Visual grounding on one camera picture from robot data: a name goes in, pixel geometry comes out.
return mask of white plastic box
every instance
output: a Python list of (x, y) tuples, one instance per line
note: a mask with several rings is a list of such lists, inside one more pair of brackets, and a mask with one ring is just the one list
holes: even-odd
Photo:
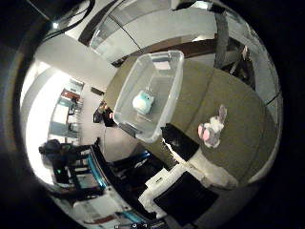
[[(116, 101), (114, 122), (144, 142), (155, 142), (161, 135), (160, 127), (172, 119), (181, 89), (183, 62), (184, 54), (181, 51), (139, 56)], [(134, 97), (140, 91), (154, 97), (148, 114), (140, 114), (132, 106)]]

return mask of desk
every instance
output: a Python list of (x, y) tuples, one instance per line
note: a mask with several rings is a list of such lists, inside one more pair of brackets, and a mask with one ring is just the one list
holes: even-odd
[[(111, 108), (123, 86), (136, 57), (128, 58), (117, 71), (105, 93)], [(234, 76), (185, 59), (183, 82), (171, 123), (201, 146), (204, 156), (247, 184), (269, 158), (275, 145), (276, 128), (271, 114), (258, 95)], [(217, 115), (220, 104), (228, 109), (221, 143), (208, 149), (199, 139), (199, 123)], [(162, 147), (161, 137), (153, 144), (143, 145), (169, 166), (170, 153)]]
[(57, 104), (55, 111), (53, 113), (52, 121), (66, 124), (69, 109), (70, 109), (69, 107)]

